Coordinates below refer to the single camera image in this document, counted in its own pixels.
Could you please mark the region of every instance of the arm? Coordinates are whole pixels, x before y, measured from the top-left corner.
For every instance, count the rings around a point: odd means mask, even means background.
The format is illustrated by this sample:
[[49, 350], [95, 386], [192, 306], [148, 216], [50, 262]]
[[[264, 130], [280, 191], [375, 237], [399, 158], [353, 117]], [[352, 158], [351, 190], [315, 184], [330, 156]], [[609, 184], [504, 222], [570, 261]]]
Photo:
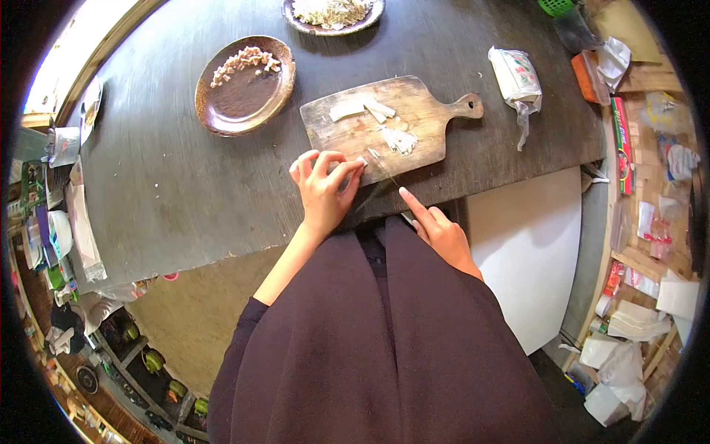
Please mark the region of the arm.
[[[328, 174], [327, 169], [331, 162], [339, 162], [339, 165]], [[343, 220], [357, 193], [363, 169], [364, 164], [361, 161], [347, 162], [345, 155], [336, 151], [321, 153], [311, 150], [302, 154], [291, 165], [289, 174], [298, 184], [303, 202], [303, 222], [296, 230], [291, 243], [276, 261], [276, 265], [254, 293], [254, 299], [269, 306], [274, 303], [316, 248]], [[349, 176], [348, 185], [339, 192], [340, 185]]]

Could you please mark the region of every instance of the package wrapper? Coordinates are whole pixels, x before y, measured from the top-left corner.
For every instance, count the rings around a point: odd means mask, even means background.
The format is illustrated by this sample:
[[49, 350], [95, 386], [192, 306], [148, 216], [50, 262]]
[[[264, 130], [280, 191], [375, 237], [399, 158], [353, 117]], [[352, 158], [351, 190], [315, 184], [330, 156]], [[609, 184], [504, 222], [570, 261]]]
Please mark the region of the package wrapper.
[[528, 54], [517, 50], [503, 50], [491, 46], [488, 59], [493, 64], [503, 100], [518, 113], [522, 131], [518, 151], [530, 133], [530, 115], [542, 108], [542, 88]]

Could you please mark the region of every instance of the dark wooden table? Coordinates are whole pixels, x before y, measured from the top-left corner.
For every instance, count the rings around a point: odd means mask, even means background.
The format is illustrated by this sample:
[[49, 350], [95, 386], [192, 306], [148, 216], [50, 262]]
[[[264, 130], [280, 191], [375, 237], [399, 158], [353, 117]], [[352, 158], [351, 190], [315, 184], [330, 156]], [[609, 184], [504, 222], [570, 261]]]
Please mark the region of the dark wooden table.
[[[280, 5], [171, 0], [99, 71], [102, 108], [82, 147], [89, 215], [109, 275], [99, 286], [287, 243], [302, 218], [288, 167], [310, 149], [300, 106], [376, 80], [416, 75], [441, 102], [476, 92], [484, 103], [481, 121], [449, 124], [444, 161], [398, 178], [425, 204], [604, 156], [599, 113], [582, 98], [551, 18], [532, 0], [388, 0], [374, 27], [340, 38], [298, 33]], [[252, 34], [290, 46], [293, 95], [257, 131], [219, 138], [195, 116], [197, 78], [222, 47]], [[522, 153], [515, 112], [488, 61], [492, 45], [529, 53], [542, 83], [542, 111], [530, 118]], [[384, 181], [359, 191], [344, 226], [403, 208]]]

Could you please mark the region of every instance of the hand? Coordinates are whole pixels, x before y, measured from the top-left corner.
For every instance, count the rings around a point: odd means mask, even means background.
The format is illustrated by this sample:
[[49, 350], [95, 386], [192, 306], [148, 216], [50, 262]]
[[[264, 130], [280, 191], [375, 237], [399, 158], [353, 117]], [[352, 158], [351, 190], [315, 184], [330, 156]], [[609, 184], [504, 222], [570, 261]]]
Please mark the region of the hand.
[[444, 213], [436, 208], [424, 208], [416, 197], [406, 188], [400, 188], [400, 196], [412, 210], [417, 219], [412, 222], [419, 237], [439, 254], [450, 266], [471, 276], [484, 279], [481, 270], [471, 258], [469, 241], [464, 230], [451, 222]]
[[[328, 174], [331, 162], [339, 162], [339, 165]], [[362, 161], [347, 162], [345, 155], [338, 151], [321, 153], [318, 150], [301, 154], [291, 165], [288, 171], [301, 192], [305, 213], [302, 226], [312, 236], [325, 240], [343, 220], [357, 193], [364, 165]], [[350, 182], [339, 192], [348, 176]]]

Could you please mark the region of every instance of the brown plate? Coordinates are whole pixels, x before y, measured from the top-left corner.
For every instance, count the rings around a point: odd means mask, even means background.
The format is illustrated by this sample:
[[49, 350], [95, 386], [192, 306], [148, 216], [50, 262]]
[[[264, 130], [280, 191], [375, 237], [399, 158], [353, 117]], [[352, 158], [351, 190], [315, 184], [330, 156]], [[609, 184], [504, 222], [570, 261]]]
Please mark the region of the brown plate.
[[[236, 55], [245, 46], [258, 46], [272, 53], [281, 62], [280, 72], [266, 72], [263, 63], [236, 70], [228, 82], [211, 88], [214, 71], [226, 59]], [[259, 76], [256, 70], [262, 70]], [[239, 136], [265, 124], [275, 116], [293, 91], [296, 61], [291, 49], [281, 40], [268, 36], [240, 38], [222, 48], [204, 67], [195, 89], [197, 118], [213, 133], [223, 137]]]
[[301, 20], [293, 16], [293, 0], [283, 0], [283, 7], [281, 13], [286, 22], [298, 29], [302, 33], [311, 34], [314, 36], [344, 36], [346, 34], [356, 33], [357, 31], [362, 31], [365, 28], [372, 26], [377, 20], [382, 16], [382, 12], [385, 10], [385, 0], [373, 0], [372, 7], [370, 11], [365, 15], [365, 18], [357, 23], [336, 31], [334, 29], [323, 29], [321, 25], [312, 25], [310, 23], [302, 23]]

